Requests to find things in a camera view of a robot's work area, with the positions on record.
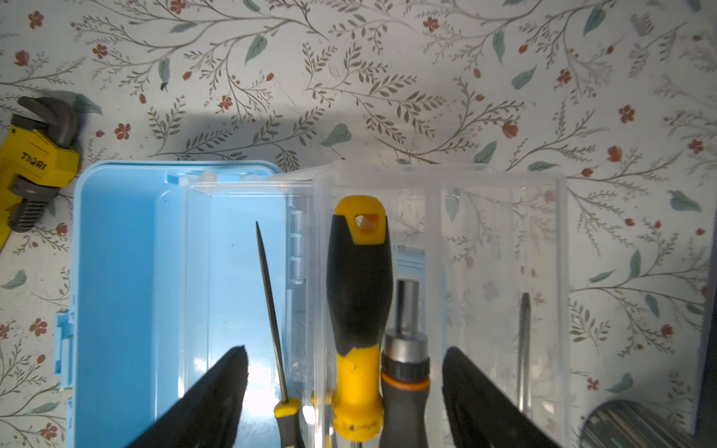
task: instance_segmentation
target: leaf print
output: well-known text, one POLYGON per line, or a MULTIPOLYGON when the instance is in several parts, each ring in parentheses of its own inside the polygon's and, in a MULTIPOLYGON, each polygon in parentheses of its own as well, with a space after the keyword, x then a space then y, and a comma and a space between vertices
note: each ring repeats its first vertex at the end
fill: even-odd
POLYGON ((673 208, 673 210, 702 212, 702 207, 700 207, 700 204, 697 204, 692 199, 688 198, 687 195, 685 195, 682 191, 670 190, 670 194, 672 194, 673 196, 670 200, 670 206, 673 208))
POLYGON ((446 198, 443 201, 446 206, 446 213, 448 213, 448 217, 451 221, 453 221, 458 214, 458 207, 460 206, 459 200, 460 191, 458 191, 458 189, 453 189, 446 194, 446 198))
POLYGON ((169 58, 165 57, 161 61, 159 61, 158 66, 159 71, 159 79, 162 81, 162 86, 159 87, 159 90, 164 90, 164 88, 169 83, 169 58))
POLYGON ((587 281, 590 282, 590 283, 598 283, 598 282, 601 282, 602 280, 605 280, 605 279, 608 278, 610 275, 612 275, 613 272, 615 272, 615 270, 608 271, 608 272, 603 272, 602 274, 598 274, 598 275, 596 275, 595 277, 593 277, 593 278, 591 278, 591 279, 588 279, 587 281))
POLYGON ((58 405, 60 405, 60 403, 45 403, 35 409, 32 409, 30 412, 33 414, 44 414, 45 412, 54 411, 58 405))
POLYGON ((1 287, 6 290, 13 290, 18 286, 24 285, 26 281, 27 281, 27 276, 25 275, 25 270, 20 269, 19 271, 17 271, 17 273, 15 274, 15 277, 12 280, 8 281, 6 284, 2 285, 1 287))
POLYGON ((490 163, 490 160, 493 157, 493 153, 495 152, 495 147, 497 145, 498 142, 495 141, 492 141, 487 144, 481 152, 473 156, 473 163, 490 163))
POLYGON ((655 315, 655 317, 660 317, 660 306, 657 304, 657 299, 655 299, 651 294, 647 294, 645 296, 645 303, 647 304, 647 307, 652 311, 652 314, 655 315))
POLYGON ((527 72, 522 72, 518 76, 514 77, 513 81, 511 81, 513 88, 516 90, 520 90, 525 87, 526 84, 528 84, 531 79, 533 79, 533 73, 536 72, 536 68, 538 68, 538 65, 528 70, 527 72))
POLYGON ((322 146, 331 146, 337 143, 349 141, 350 139, 351 131, 348 130, 348 126, 343 123, 339 123, 338 125, 334 126, 328 137, 326 137, 326 139, 319 144, 322 146))
POLYGON ((553 168, 554 166, 560 166, 557 163, 548 163, 548 162, 533 162, 530 165, 528 165, 528 171, 545 171, 550 168, 553 168))
POLYGON ((244 63, 246 64, 249 62, 249 59, 254 59, 256 56, 259 56, 259 54, 264 51, 264 48, 267 47, 267 43, 267 38, 258 34, 249 46, 249 50, 247 50, 247 57, 244 59, 244 63))
POLYGON ((585 22, 585 29, 583 30, 583 36, 585 34, 588 34, 593 29, 596 29, 600 26, 603 20, 605 20, 605 10, 601 8, 600 6, 596 6, 592 9, 590 12, 590 15, 587 18, 587 22, 585 22))
POLYGON ((75 112, 77 113, 96 113, 98 115, 102 115, 102 108, 93 103, 82 93, 78 93, 77 96, 75 96, 72 109, 75 109, 75 112))
POLYGON ((170 30, 170 33, 185 32, 187 29, 192 29, 195 26, 196 26, 196 24, 193 22, 183 22, 183 23, 180 23, 179 25, 174 25, 174 27, 172 27, 172 29, 170 30))
POLYGON ((640 255, 640 251, 636 250, 635 253, 632 254, 632 258, 630 259, 630 276, 627 278, 628 280, 632 280, 640 276, 641 264, 642 256, 640 255))
POLYGON ((498 56, 498 61, 503 63, 503 55, 505 54, 505 42, 503 41, 504 33, 503 30, 493 35, 493 49, 495 54, 498 56))
POLYGON ((687 308, 687 311, 689 311, 692 314, 704 314, 705 312, 701 310, 700 308, 697 308, 696 305, 692 303, 688 303, 685 308, 687 308))
POLYGON ((613 394, 618 394, 620 392, 626 391, 627 389, 632 387, 632 375, 629 373, 626 373, 622 376, 620 381, 617 382, 613 387, 610 389, 607 389, 608 392, 612 392, 613 394))
POLYGON ((243 3, 244 3, 244 6, 246 6, 250 11, 253 11, 253 12, 260 11, 260 8, 252 0, 244 0, 243 3))
POLYGON ((687 5, 692 9, 694 12, 699 12, 700 9, 702 9, 702 1, 701 0, 685 0, 687 2, 687 5))

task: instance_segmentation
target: screwdriver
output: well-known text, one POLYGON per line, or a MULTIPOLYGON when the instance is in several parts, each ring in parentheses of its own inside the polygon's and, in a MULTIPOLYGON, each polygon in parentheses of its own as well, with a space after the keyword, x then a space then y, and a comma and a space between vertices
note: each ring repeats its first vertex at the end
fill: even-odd
POLYGON ((379 343, 393 293, 386 212, 371 196, 338 203, 328 243, 326 296, 336 341, 333 427, 356 447, 384 420, 379 395, 379 343))
POLYGON ((428 337, 418 331, 419 283, 398 280, 396 327, 381 354, 384 431, 379 448, 428 448, 424 412, 431 386, 428 337))
POLYGON ((301 401, 289 398, 286 390, 286 377, 284 377, 284 363, 281 360, 281 341, 279 339, 279 325, 276 322, 276 310, 274 309, 274 295, 271 292, 271 281, 269 280, 269 267, 267 255, 264 252, 264 241, 262 232, 257 222, 257 246, 259 247, 259 261, 262 266, 262 278, 264 280, 264 294, 267 298, 267 309, 269 310, 269 323, 271 324, 271 337, 274 340, 274 354, 276 355, 276 367, 279 371, 279 387, 281 389, 281 401, 274 407, 274 417, 279 426, 279 438, 281 448, 304 448, 304 441, 301 438, 299 429, 299 409, 301 401))

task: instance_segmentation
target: blue latch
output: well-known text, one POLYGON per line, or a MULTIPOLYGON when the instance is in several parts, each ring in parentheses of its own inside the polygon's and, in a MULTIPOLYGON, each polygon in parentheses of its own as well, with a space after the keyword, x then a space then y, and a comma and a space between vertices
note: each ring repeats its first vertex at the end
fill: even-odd
POLYGON ((54 315, 54 350, 52 362, 54 374, 60 377, 60 386, 72 387, 75 378, 72 372, 74 353, 72 339, 75 337, 75 314, 69 311, 54 315))

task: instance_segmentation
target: floral tablecloth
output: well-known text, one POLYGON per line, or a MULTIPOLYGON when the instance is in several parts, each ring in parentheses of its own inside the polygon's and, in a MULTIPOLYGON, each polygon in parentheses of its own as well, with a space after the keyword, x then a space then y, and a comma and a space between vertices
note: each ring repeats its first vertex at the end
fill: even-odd
MULTIPOLYGON (((618 393, 689 429, 717 199, 716 6, 5 0, 0 123, 29 114, 22 95, 73 102, 81 169, 345 158, 560 171, 573 434, 618 393)), ((73 184, 0 254, 0 446, 65 444, 70 392, 51 364, 73 184)))

